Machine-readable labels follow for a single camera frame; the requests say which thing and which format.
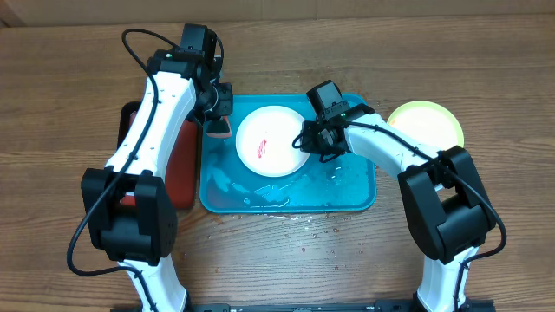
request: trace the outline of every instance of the round white plate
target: round white plate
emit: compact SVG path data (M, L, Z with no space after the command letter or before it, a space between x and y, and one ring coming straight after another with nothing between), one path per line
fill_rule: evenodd
M247 168L265 177L283 177L295 172L309 158L308 153L292 147L303 121L303 116L287 107L255 110L237 130L235 147L239 158Z

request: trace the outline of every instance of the teal tray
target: teal tray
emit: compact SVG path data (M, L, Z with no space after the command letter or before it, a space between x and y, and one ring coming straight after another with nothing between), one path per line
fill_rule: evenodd
M366 101L343 94L353 107ZM235 133L241 121L261 107L279 105L299 112L306 120L316 115L305 94L234 95L229 117L232 137L202 137L199 196L202 205L216 213L299 213L363 211L375 200L374 164L346 153L328 163L311 155L296 172L267 178L249 170L239 159Z

